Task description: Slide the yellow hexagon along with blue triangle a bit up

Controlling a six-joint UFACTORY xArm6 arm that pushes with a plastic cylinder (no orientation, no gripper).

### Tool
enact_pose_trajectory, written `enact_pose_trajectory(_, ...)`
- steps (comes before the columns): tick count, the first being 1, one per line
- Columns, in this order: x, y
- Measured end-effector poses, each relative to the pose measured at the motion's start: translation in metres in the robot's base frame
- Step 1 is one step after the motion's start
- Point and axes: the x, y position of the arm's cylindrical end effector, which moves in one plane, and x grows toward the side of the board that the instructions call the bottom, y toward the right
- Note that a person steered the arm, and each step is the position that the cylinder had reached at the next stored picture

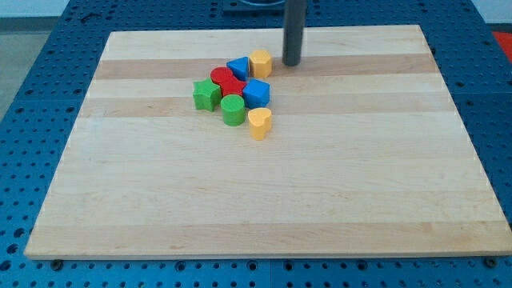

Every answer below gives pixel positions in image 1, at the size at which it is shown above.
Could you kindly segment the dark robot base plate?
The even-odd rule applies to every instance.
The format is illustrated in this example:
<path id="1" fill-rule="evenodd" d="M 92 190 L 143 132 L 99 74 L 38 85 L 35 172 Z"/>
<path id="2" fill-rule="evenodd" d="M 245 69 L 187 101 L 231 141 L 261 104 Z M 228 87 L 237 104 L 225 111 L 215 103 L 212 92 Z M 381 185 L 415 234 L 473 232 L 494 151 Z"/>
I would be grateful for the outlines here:
<path id="1" fill-rule="evenodd" d="M 221 0 L 221 8 L 224 14 L 283 14 L 287 4 L 305 3 L 308 1 L 288 0 Z"/>

